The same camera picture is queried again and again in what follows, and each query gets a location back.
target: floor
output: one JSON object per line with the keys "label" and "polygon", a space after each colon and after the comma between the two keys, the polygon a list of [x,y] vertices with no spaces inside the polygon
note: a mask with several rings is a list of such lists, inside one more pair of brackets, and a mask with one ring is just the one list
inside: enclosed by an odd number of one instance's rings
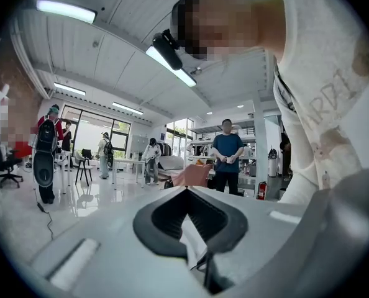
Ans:
{"label": "floor", "polygon": [[[31,169],[19,168],[15,174],[23,176],[24,182],[17,188],[16,183],[5,182],[0,189],[0,232],[7,249],[17,258],[28,263],[34,255],[51,240],[47,228],[50,218],[37,207],[37,200],[42,204]],[[117,190],[112,188],[112,173],[109,179],[100,179],[100,172],[92,170],[93,182],[86,184],[83,176],[74,184],[76,169],[71,172],[71,186],[62,188],[61,173],[58,169],[53,179],[55,202],[42,204],[50,213],[53,222],[50,228],[57,237],[77,223],[81,218],[97,210],[103,210],[113,202],[125,202],[133,197],[163,189],[159,185],[140,187],[135,183],[132,172],[117,173]]]}

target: desk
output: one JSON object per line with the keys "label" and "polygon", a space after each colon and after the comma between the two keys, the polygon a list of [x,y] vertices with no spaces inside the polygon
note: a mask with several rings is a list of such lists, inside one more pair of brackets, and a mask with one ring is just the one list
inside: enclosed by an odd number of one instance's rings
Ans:
{"label": "desk", "polygon": [[60,166],[61,172],[61,188],[64,189],[65,187],[65,177],[63,173],[65,172],[65,165],[67,164],[67,183],[70,186],[70,160],[71,160],[71,152],[62,150],[61,153],[57,153],[56,157],[61,157],[61,162],[58,162],[57,165]]}
{"label": "desk", "polygon": [[135,182],[137,183],[137,165],[141,165],[141,173],[142,173],[142,179],[140,182],[140,186],[144,187],[145,186],[145,176],[144,176],[144,172],[145,172],[145,165],[146,162],[145,161],[139,161],[139,160],[133,160],[133,159],[120,159],[120,158],[114,158],[114,161],[112,163],[112,183],[114,185],[114,190],[117,189],[117,164],[118,163],[133,163],[136,165],[136,179]]}

